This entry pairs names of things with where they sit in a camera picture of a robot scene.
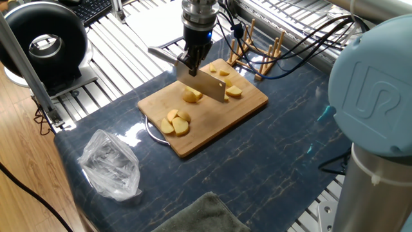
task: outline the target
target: wooden floor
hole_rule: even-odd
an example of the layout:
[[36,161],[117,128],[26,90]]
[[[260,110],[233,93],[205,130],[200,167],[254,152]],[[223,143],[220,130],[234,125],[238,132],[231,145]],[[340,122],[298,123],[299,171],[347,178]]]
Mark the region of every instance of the wooden floor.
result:
[[[54,135],[39,134],[40,126],[33,121],[36,109],[29,90],[10,82],[0,63],[0,161],[23,184],[48,201],[75,232],[83,232],[53,143]],[[42,204],[0,172],[0,231],[65,229]]]

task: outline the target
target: gray towel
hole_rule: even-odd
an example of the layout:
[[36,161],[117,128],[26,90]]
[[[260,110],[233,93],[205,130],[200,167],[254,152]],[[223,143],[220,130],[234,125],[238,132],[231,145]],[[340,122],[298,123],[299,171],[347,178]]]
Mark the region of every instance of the gray towel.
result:
[[250,232],[219,199],[208,192],[152,232]]

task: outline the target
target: cleaver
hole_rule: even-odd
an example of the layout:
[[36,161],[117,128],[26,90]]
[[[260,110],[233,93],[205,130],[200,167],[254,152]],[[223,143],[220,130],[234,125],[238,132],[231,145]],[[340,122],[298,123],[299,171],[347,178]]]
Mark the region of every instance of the cleaver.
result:
[[177,58],[163,51],[161,48],[149,47],[148,52],[159,59],[174,65],[173,72],[178,81],[198,90],[204,95],[216,101],[225,102],[226,83],[201,70],[197,71],[196,76],[189,74],[189,68]]

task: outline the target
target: keyboard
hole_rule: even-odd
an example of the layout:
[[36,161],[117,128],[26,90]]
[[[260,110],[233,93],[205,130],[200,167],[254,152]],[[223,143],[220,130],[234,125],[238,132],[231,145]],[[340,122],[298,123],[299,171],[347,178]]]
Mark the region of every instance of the keyboard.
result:
[[73,9],[84,26],[89,26],[111,10],[110,0],[85,0]]

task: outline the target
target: metal bracket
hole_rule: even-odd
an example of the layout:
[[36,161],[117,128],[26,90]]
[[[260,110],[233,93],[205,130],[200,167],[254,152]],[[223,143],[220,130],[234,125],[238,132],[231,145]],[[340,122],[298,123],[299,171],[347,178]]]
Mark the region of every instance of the metal bracket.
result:
[[317,208],[320,232],[332,231],[338,202],[321,202]]
[[64,123],[2,13],[0,13],[0,43],[6,48],[7,53],[33,91],[39,104],[49,117],[53,118],[53,123],[56,126]]

